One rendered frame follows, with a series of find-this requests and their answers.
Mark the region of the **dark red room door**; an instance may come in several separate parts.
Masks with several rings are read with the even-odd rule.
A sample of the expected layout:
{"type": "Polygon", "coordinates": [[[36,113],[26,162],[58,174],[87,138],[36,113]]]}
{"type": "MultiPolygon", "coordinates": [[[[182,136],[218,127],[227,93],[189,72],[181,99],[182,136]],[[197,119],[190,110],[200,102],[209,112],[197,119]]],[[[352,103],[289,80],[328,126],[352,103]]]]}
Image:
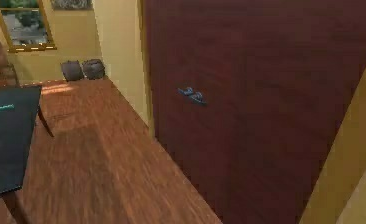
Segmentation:
{"type": "Polygon", "coordinates": [[[299,224],[366,67],[366,0],[144,0],[144,19],[160,144],[223,224],[299,224]]]}

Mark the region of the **black table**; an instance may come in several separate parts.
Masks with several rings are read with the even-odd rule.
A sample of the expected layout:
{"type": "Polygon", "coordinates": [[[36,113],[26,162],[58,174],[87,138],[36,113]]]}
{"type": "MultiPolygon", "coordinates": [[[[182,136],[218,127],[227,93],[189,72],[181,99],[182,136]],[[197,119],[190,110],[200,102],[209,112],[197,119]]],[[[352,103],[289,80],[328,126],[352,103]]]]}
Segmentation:
{"type": "Polygon", "coordinates": [[[0,199],[17,224],[30,224],[16,192],[23,187],[36,117],[53,136],[40,107],[42,86],[0,88],[0,199]]]}

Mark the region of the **framed wall picture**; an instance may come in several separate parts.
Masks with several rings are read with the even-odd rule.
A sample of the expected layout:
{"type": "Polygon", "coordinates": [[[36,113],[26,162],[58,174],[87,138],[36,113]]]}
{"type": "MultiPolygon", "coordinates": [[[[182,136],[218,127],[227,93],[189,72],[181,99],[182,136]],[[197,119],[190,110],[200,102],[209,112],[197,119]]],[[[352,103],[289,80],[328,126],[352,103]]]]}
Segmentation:
{"type": "Polygon", "coordinates": [[[88,10],[92,0],[51,0],[51,4],[57,10],[88,10]]]}

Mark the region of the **gold framed window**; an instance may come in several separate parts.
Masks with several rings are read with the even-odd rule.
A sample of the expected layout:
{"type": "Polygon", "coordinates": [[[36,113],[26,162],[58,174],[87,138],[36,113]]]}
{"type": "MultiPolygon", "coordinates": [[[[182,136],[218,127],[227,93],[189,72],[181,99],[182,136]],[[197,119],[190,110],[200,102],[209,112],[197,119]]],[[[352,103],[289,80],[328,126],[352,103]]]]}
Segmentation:
{"type": "Polygon", "coordinates": [[[43,0],[0,0],[0,27],[10,53],[56,49],[43,0]]]}

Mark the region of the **dark wooden barrel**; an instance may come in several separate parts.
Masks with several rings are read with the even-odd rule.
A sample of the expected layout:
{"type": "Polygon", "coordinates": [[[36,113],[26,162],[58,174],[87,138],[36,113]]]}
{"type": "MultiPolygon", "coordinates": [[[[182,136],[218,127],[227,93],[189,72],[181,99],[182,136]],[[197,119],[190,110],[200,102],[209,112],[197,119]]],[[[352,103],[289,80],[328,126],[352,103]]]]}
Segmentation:
{"type": "Polygon", "coordinates": [[[78,61],[63,62],[61,71],[67,81],[77,81],[83,78],[83,72],[78,61]]]}
{"type": "Polygon", "coordinates": [[[82,63],[82,70],[89,80],[101,79],[105,75],[105,67],[100,59],[84,61],[82,63]]]}

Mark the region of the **brown wooden chair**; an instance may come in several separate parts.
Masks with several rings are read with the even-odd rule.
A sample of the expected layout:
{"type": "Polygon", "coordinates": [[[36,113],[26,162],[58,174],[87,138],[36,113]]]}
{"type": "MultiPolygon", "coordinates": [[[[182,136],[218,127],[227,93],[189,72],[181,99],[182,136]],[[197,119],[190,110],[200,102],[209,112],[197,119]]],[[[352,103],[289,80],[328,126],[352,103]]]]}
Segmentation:
{"type": "Polygon", "coordinates": [[[6,51],[0,41],[0,87],[19,85],[15,67],[8,61],[6,51]]]}

